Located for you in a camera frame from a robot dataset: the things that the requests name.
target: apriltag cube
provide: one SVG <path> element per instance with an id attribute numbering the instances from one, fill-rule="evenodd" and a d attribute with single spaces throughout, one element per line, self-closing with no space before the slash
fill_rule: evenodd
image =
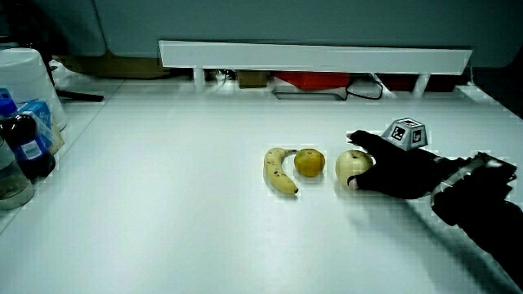
<path id="1" fill-rule="evenodd" d="M 382 138 L 405 151 L 427 145 L 425 125 L 412 118 L 395 120 L 383 133 Z"/>

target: white table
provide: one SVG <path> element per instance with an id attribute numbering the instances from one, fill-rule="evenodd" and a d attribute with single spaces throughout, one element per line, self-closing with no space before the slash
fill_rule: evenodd
<path id="1" fill-rule="evenodd" d="M 459 229 L 437 221 L 428 199 L 343 189 L 334 175 L 337 156 L 354 148 L 347 131 L 380 132 L 403 117 L 426 124 L 427 149 L 440 155 L 491 150 L 523 163 L 521 120 L 475 87 L 463 87 L 474 100 L 455 91 L 335 102 L 277 100 L 231 82 L 196 93 L 183 79 L 85 81 L 68 87 L 99 85 L 91 90 L 106 99 L 65 104 L 59 166 L 0 235 L 0 293 L 515 289 Z M 293 156 L 284 161 L 296 200 L 264 179 L 275 146 L 327 159 L 313 179 L 294 173 Z M 523 187 L 510 196 L 521 203 Z"/>

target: bottle label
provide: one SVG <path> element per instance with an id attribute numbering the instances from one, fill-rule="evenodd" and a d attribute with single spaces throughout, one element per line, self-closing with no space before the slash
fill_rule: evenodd
<path id="1" fill-rule="evenodd" d="M 49 147 L 46 144 L 45 138 L 37 136 L 34 140 L 31 140 L 25 144 L 15 147 L 12 151 L 18 161 L 33 160 L 39 158 L 47 152 Z"/>

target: cable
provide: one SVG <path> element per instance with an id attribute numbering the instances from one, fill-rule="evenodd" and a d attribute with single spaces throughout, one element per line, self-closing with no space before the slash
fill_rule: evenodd
<path id="1" fill-rule="evenodd" d="M 355 78 L 351 78 L 351 80 L 349 81 L 349 83 L 345 87 L 345 93 L 346 93 L 345 100 L 347 100 L 349 98 L 349 95 L 353 95 L 353 96 L 356 96 L 356 97 L 359 97 L 359 98 L 364 98 L 364 99 L 369 99 L 369 100 L 379 100 L 379 99 L 382 98 L 382 95 L 383 95 L 383 85 L 382 85 L 382 83 L 379 82 L 372 74 L 365 75 L 365 77 L 371 78 L 373 80 L 373 82 L 375 82 L 379 86 L 379 96 L 378 97 L 363 96 L 363 95 L 356 94 L 356 93 L 353 93 L 353 92 L 349 91 L 349 87 L 356 80 Z"/>

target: apple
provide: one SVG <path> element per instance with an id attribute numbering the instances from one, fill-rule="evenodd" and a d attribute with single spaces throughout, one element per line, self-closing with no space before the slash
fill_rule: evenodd
<path id="1" fill-rule="evenodd" d="M 336 160 L 336 177 L 340 184 L 349 187 L 347 180 L 350 176 L 359 175 L 368 171 L 374 165 L 373 160 L 365 152 L 347 150 Z"/>

